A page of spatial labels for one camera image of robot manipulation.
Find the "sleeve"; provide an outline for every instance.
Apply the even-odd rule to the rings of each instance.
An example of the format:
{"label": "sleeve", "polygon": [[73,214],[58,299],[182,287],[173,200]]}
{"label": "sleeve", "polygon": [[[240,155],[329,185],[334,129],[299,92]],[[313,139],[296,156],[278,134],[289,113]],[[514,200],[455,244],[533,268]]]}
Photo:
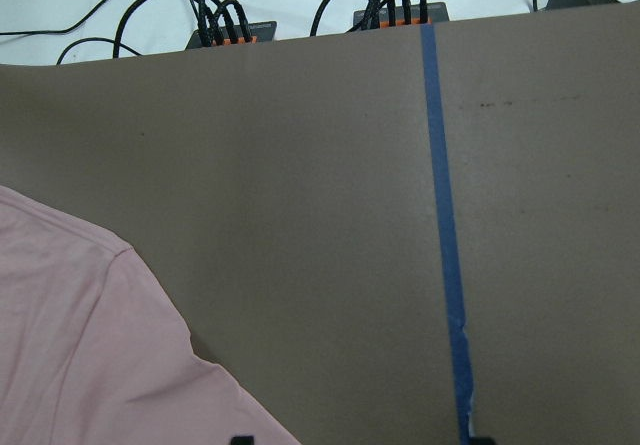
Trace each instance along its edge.
{"label": "sleeve", "polygon": [[51,443],[228,445],[242,435],[298,444],[226,370],[194,355],[153,274],[121,253],[71,358]]}

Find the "blue tape strip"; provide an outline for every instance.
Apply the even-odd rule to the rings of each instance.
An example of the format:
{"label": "blue tape strip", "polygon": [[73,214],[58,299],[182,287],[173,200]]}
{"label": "blue tape strip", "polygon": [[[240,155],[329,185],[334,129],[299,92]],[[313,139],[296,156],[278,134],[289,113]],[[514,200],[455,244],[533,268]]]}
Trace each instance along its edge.
{"label": "blue tape strip", "polygon": [[432,25],[423,25],[421,28],[424,81],[427,95],[427,118],[429,120],[429,142],[431,144],[433,184],[436,195],[436,210],[438,213],[442,275],[447,301],[449,342],[451,344],[453,361],[458,426],[460,429],[460,442],[463,445],[468,445],[469,420],[473,396],[473,376],[471,373],[471,360],[469,358],[469,344],[464,330],[466,317],[453,212],[453,196],[449,178],[447,142],[444,134],[436,36]]}

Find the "blue tape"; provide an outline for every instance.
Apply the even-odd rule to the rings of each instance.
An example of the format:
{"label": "blue tape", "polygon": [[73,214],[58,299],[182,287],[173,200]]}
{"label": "blue tape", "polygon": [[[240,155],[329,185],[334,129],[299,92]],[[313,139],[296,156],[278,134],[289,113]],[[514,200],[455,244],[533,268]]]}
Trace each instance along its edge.
{"label": "blue tape", "polygon": [[427,95],[427,118],[429,120],[429,142],[431,144],[431,165],[438,214],[440,253],[442,255],[442,275],[444,279],[447,317],[449,322],[449,342],[453,362],[456,407],[460,442],[469,443],[469,421],[473,398],[473,376],[469,358],[469,343],[465,333],[466,317],[460,276],[460,259],[453,212],[453,196],[449,178],[447,142],[444,134],[442,98],[436,53],[436,36],[432,25],[423,25],[422,57],[424,81]]}

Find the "pink fabric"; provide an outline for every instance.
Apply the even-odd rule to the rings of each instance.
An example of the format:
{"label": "pink fabric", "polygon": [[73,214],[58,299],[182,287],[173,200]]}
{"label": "pink fabric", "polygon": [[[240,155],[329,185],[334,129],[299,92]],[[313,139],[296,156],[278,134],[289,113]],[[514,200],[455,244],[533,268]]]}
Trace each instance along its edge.
{"label": "pink fabric", "polygon": [[130,245],[0,187],[0,444],[297,444]]}

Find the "pink cloth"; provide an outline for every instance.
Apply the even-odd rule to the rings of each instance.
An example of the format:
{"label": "pink cloth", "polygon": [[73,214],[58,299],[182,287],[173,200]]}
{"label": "pink cloth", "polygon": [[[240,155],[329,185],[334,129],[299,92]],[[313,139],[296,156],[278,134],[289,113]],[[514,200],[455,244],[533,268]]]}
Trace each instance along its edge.
{"label": "pink cloth", "polygon": [[0,187],[0,444],[297,444],[189,330],[132,247]]}

